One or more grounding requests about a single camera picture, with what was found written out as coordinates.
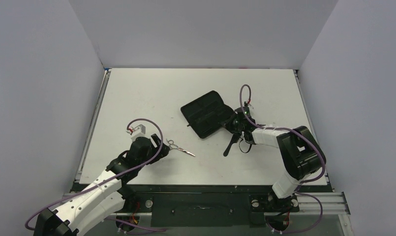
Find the silver scissors red tip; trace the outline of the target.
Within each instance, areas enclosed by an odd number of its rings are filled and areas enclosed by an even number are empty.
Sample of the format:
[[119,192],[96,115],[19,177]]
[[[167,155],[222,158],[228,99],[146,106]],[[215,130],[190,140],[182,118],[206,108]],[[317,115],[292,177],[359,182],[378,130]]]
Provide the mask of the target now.
[[186,149],[184,149],[182,147],[179,147],[177,144],[175,144],[175,142],[173,140],[168,140],[167,139],[166,142],[167,142],[168,147],[170,148],[170,150],[178,150],[178,151],[180,151],[182,153],[185,153],[187,155],[190,155],[192,157],[196,157],[196,155],[193,154],[192,152],[190,152],[190,151],[188,151],[188,150],[186,150]]

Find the black handled comb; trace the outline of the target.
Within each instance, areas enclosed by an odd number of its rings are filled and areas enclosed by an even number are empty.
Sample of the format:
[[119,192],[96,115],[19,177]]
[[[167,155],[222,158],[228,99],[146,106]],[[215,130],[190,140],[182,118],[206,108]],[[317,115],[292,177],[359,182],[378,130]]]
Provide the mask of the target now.
[[239,140],[240,138],[241,138],[241,134],[240,134],[240,133],[233,133],[233,135],[232,135],[232,137],[231,137],[231,140],[230,140],[230,142],[229,142],[227,148],[226,148],[225,151],[223,152],[223,156],[224,156],[224,157],[228,156],[228,154],[229,154],[229,152],[230,152],[230,150],[231,150],[232,145],[235,144],[235,143],[237,143],[238,140]]

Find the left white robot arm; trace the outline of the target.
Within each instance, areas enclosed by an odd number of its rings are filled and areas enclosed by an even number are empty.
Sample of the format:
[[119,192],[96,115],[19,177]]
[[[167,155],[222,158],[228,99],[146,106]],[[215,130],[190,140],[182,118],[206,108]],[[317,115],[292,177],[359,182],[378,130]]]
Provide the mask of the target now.
[[37,217],[35,236],[82,236],[110,214],[131,211],[136,205],[135,191],[128,182],[139,171],[167,156],[170,146],[156,135],[133,139],[128,150],[120,153],[83,191],[66,198],[54,210],[46,208]]

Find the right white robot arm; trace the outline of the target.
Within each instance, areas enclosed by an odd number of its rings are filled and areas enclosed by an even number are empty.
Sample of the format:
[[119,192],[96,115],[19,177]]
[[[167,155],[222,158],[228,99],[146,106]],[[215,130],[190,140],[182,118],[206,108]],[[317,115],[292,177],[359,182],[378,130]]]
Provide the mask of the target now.
[[309,176],[320,171],[313,181],[325,173],[326,158],[310,130],[305,126],[294,129],[267,127],[256,124],[249,108],[241,107],[221,126],[232,133],[231,144],[244,139],[250,145],[265,145],[279,149],[285,167],[284,174],[272,186],[267,205],[279,210],[286,204],[286,198],[298,191],[303,183],[311,182]]

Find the black zippered tool case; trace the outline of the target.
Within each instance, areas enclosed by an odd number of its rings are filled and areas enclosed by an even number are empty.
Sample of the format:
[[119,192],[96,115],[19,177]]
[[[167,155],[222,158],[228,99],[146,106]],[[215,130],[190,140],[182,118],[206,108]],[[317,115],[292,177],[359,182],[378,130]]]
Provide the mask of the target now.
[[224,103],[215,90],[187,103],[180,110],[188,126],[201,139],[209,137],[220,129],[221,124],[234,113],[234,110]]

